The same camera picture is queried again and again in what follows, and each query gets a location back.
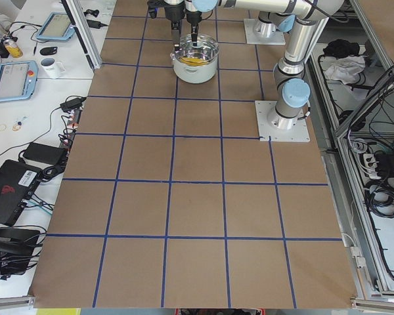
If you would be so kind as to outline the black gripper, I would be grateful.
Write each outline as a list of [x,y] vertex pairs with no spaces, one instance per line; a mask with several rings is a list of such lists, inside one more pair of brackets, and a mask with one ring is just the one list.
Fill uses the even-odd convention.
[[171,36],[174,51],[180,49],[181,41],[181,20],[185,16],[184,0],[164,0],[165,17],[171,21]]
[[202,13],[198,11],[191,0],[185,0],[186,19],[191,25],[191,40],[192,46],[196,47],[198,44],[198,24],[202,21]]

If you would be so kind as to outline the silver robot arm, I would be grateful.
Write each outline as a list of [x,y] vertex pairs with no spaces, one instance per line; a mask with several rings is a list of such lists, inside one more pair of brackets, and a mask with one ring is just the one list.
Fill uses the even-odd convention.
[[295,22],[290,32],[289,42],[283,57],[274,69],[274,80],[278,100],[267,114],[269,125],[276,130],[290,130],[297,122],[299,112],[306,105],[310,88],[302,80],[305,71],[305,58],[313,40],[317,22],[331,18],[342,6],[342,1],[148,1],[151,18],[163,8],[165,17],[171,21],[171,34],[174,50],[179,50],[181,21],[186,18],[190,24],[192,42],[196,44],[198,24],[202,13],[215,7],[226,9],[258,10],[270,14],[271,22],[281,25],[291,16]]
[[255,18],[244,19],[246,43],[250,45],[284,45],[284,34],[295,22],[294,1],[186,1],[190,12],[208,12],[212,9],[257,11]]

